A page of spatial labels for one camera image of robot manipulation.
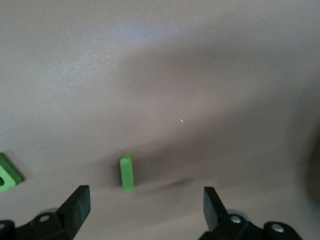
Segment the green rectangular block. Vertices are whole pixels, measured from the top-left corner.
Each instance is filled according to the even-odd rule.
[[[0,192],[6,192],[22,182],[22,176],[0,153]]]
[[[131,192],[134,188],[134,170],[132,158],[129,154],[123,155],[120,160],[122,187],[126,192]]]

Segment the green foam piece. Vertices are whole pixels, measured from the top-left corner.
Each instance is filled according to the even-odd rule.
[[[129,154],[123,155],[120,160],[122,187],[126,192],[131,192],[134,188],[134,169],[132,158]]]
[[[22,182],[22,176],[0,153],[0,192],[6,192]]]

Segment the metal screw head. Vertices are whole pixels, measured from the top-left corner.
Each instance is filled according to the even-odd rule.
[[[235,215],[231,217],[231,221],[234,222],[235,224],[241,223],[240,217],[235,216]]]
[[[43,223],[43,222],[47,221],[49,218],[50,218],[49,215],[44,215],[44,216],[40,217],[39,221]]]
[[[279,224],[272,224],[272,229],[275,230],[277,233],[283,233],[285,230],[282,226],[280,226]]]

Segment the green block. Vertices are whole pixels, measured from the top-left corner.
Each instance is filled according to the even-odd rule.
[[[6,192],[22,182],[22,176],[0,153],[0,192]]]
[[[122,187],[126,192],[131,192],[134,188],[134,170],[132,158],[129,154],[123,155],[120,160]]]

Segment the table surface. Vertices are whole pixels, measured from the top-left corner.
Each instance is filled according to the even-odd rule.
[[[318,0],[2,0],[0,194],[22,225],[90,185],[76,240],[195,240],[203,187],[320,236]],[[119,159],[133,158],[133,192]]]

